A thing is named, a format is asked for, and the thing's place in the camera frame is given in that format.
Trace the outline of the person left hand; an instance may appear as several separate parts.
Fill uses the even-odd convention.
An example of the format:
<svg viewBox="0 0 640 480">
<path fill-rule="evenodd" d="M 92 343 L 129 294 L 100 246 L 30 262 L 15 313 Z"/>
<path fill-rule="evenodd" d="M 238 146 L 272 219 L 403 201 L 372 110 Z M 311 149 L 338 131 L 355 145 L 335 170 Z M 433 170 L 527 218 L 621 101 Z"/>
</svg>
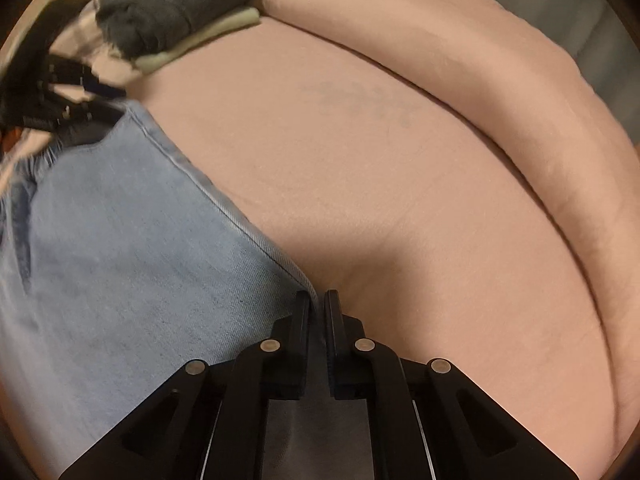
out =
<svg viewBox="0 0 640 480">
<path fill-rule="evenodd" d="M 6 154 L 12 151 L 15 144 L 21 140 L 23 129 L 22 128 L 9 128 L 2 129 L 0 134 L 0 148 L 1 153 Z"/>
</svg>

